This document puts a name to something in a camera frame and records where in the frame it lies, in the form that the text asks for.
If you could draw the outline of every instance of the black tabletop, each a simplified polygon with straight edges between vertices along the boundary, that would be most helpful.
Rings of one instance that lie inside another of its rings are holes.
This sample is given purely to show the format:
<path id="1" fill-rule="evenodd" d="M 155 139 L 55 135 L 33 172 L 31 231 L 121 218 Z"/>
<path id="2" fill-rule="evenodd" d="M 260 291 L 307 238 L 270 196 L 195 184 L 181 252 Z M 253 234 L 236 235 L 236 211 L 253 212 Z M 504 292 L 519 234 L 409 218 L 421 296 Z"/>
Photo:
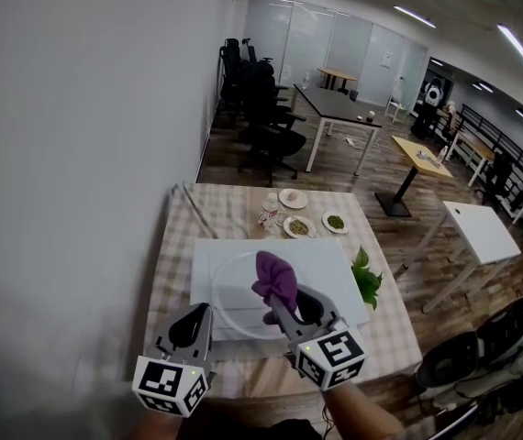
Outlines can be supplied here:
<path id="1" fill-rule="evenodd" d="M 370 110 L 362 108 L 343 93 L 324 90 L 316 86 L 309 86 L 303 90 L 302 86 L 297 83 L 295 83 L 295 89 L 305 97 L 321 117 L 353 122 L 363 126 L 381 127 L 379 124 L 365 122 Z M 359 120 L 357 116 L 363 117 L 363 121 Z"/>

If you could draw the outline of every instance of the round plate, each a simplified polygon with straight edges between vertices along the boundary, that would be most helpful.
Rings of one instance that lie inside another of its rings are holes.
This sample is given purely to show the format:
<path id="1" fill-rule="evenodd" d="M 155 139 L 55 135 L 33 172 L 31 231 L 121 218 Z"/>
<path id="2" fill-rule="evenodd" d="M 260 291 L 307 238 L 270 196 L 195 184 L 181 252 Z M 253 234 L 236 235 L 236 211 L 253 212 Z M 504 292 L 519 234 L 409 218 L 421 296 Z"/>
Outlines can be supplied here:
<path id="1" fill-rule="evenodd" d="M 331 225 L 328 224 L 327 219 L 332 215 L 336 215 L 341 220 L 343 220 L 343 227 L 341 229 L 338 230 L 337 228 L 333 228 Z M 347 219 L 345 218 L 345 216 L 343 216 L 336 210 L 327 210 L 323 214 L 323 225 L 327 228 L 328 231 L 332 231 L 333 233 L 338 233 L 339 235 L 345 235 L 350 232 L 350 230 L 348 230 L 348 228 L 347 228 Z"/>
<path id="2" fill-rule="evenodd" d="M 300 222 L 302 222 L 303 224 L 305 224 L 308 227 L 307 235 L 296 235 L 296 234 L 292 233 L 292 231 L 290 231 L 290 224 L 292 222 L 294 222 L 294 220 L 299 220 Z M 288 218 L 286 218 L 284 220 L 283 227 L 284 227 L 284 231 L 288 234 L 288 236 L 290 236 L 292 238 L 296 238 L 296 239 L 314 238 L 317 235 L 317 227 L 315 226 L 315 224 L 312 223 L 310 220 L 308 220 L 308 218 L 303 217 L 303 216 L 298 216 L 298 215 L 289 216 Z"/>
<path id="3" fill-rule="evenodd" d="M 288 195 L 290 193 L 297 193 L 298 197 L 296 197 L 295 201 L 289 201 Z M 282 189 L 280 193 L 278 194 L 278 197 L 280 198 L 280 202 L 284 204 L 286 207 L 290 207 L 291 209 L 304 209 L 306 205 L 308 204 L 308 199 L 306 198 L 306 194 L 303 192 L 297 191 L 296 189 Z"/>

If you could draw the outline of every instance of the checkered tablecloth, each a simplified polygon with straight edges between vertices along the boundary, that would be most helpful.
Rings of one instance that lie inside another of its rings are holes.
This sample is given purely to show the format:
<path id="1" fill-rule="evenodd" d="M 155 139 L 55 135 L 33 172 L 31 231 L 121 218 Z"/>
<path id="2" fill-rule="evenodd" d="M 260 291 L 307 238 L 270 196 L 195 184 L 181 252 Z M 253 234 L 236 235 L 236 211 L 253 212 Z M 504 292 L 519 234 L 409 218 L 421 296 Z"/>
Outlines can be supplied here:
<path id="1" fill-rule="evenodd" d="M 188 183 L 173 187 L 151 292 L 145 347 L 153 344 L 157 323 L 190 302 L 195 238 L 258 237 L 251 232 L 252 217 L 259 212 L 261 203 L 250 199 L 252 189 Z M 264 197 L 268 191 L 253 195 Z M 363 246 L 373 272 L 384 273 L 377 310 L 370 314 L 370 323 L 361 330 L 369 358 L 355 381 L 376 380 L 413 368 L 422 359 L 417 338 L 392 272 L 357 199 L 343 192 L 305 191 L 305 194 L 306 216 L 317 225 L 318 234 L 334 236 L 321 225 L 321 217 L 328 210 L 340 211 L 348 217 L 350 231 L 337 237 L 350 264 Z M 309 381 L 300 380 L 282 357 L 216 362 L 213 370 L 217 377 L 209 395 L 215 397 L 279 396 L 316 389 Z"/>

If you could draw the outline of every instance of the green plant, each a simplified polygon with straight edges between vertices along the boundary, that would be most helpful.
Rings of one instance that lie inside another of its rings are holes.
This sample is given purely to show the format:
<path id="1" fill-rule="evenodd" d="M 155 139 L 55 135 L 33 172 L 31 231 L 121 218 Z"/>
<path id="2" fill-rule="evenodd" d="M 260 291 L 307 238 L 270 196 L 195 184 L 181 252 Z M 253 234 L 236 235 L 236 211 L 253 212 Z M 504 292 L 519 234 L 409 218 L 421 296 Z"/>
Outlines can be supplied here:
<path id="1" fill-rule="evenodd" d="M 363 301 L 370 304 L 375 310 L 378 306 L 376 297 L 382 285 L 383 274 L 376 277 L 376 275 L 370 271 L 370 268 L 367 267 L 369 262 L 370 258 L 368 254 L 363 250 L 363 247 L 360 247 L 357 257 L 351 266 L 351 271 L 353 272 L 353 277 L 355 277 L 357 288 L 362 294 Z"/>

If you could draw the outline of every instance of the purple object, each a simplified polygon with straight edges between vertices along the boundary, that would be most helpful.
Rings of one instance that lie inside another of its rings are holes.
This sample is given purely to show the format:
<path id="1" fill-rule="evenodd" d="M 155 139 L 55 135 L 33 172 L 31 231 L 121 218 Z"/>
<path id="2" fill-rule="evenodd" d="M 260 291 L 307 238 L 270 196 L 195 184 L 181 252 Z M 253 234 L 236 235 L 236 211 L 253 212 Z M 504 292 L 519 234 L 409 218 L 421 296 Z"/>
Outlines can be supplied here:
<path id="1" fill-rule="evenodd" d="M 258 280 L 251 285 L 251 289 L 263 297 L 263 302 L 270 306 L 270 295 L 274 294 L 290 312 L 296 311 L 298 282 L 292 266 L 268 251 L 258 251 L 255 270 Z M 267 325 L 278 324 L 273 312 L 265 314 L 263 321 Z"/>

